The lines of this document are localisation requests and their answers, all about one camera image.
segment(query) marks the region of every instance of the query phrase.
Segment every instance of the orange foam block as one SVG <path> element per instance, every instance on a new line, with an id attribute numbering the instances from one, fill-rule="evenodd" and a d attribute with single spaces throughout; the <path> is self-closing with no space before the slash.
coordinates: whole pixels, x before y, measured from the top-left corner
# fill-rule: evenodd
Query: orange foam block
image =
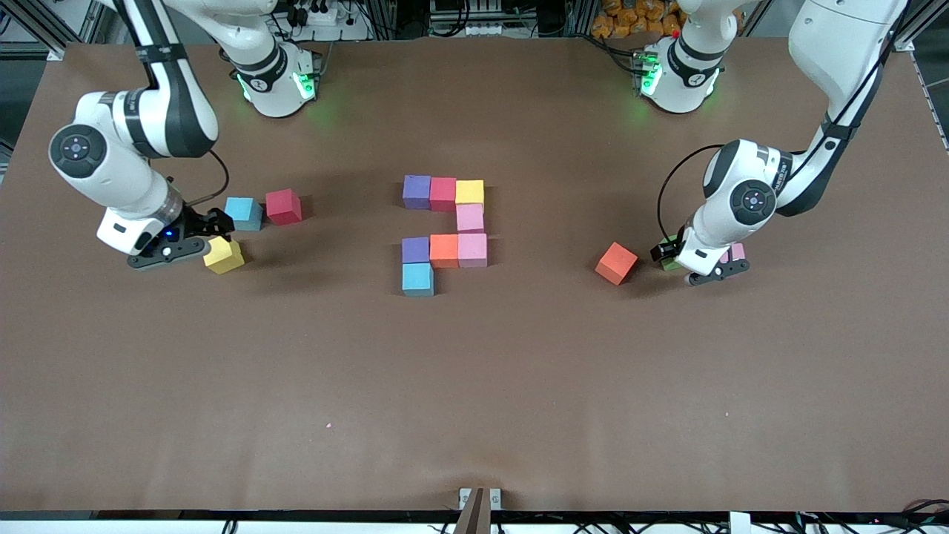
<path id="1" fill-rule="evenodd" d="M 457 269 L 458 235 L 434 234 L 429 237 L 428 257 L 436 269 Z"/>
<path id="2" fill-rule="evenodd" d="M 596 266 L 596 272 L 601 277 L 606 278 L 615 285 L 620 285 L 633 269 L 636 260 L 639 259 L 635 254 L 624 249 L 620 243 L 614 242 L 609 245 L 609 250 L 600 258 L 600 263 Z"/>

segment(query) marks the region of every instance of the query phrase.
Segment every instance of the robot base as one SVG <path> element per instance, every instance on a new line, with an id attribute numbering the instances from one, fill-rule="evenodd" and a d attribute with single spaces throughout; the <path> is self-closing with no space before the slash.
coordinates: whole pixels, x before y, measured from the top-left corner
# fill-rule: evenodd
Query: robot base
<path id="1" fill-rule="evenodd" d="M 320 84 L 320 69 L 323 56 L 309 50 L 296 47 L 291 43 L 281 43 L 287 53 L 287 70 L 267 92 L 257 92 L 241 81 L 246 98 L 261 115 L 273 118 L 292 115 L 304 104 L 316 100 Z"/>
<path id="2" fill-rule="evenodd" d="M 651 86 L 640 86 L 640 92 L 642 96 L 652 100 L 666 111 L 688 113 L 696 110 L 712 94 L 718 71 L 699 86 L 687 86 L 668 65 L 669 47 L 674 41 L 672 37 L 663 37 L 657 43 L 645 48 L 646 52 L 655 53 L 659 57 L 662 72 L 651 80 Z"/>

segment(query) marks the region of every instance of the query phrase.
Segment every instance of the brown table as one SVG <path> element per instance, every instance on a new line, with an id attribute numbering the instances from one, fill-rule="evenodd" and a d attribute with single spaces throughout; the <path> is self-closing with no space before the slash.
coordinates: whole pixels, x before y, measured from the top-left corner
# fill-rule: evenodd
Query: brown table
<path id="1" fill-rule="evenodd" d="M 47 162 L 80 95 L 143 83 L 131 48 L 47 67 L 0 195 L 0 506 L 419 509 L 461 486 L 512 509 L 894 510 L 949 493 L 946 155 L 898 55 L 818 209 L 697 289 L 648 257 L 683 155 L 806 147 L 826 101 L 783 40 L 739 39 L 688 116 L 633 98 L 579 41 L 341 45 L 285 120 L 190 52 L 228 191 L 293 187 L 299 225 L 238 234 L 248 265 L 133 272 L 102 209 Z M 706 158 L 668 191 L 678 226 Z M 186 198 L 214 160 L 157 162 Z M 399 208 L 406 173 L 484 179 L 493 265 L 399 296 L 398 243 L 452 217 Z"/>

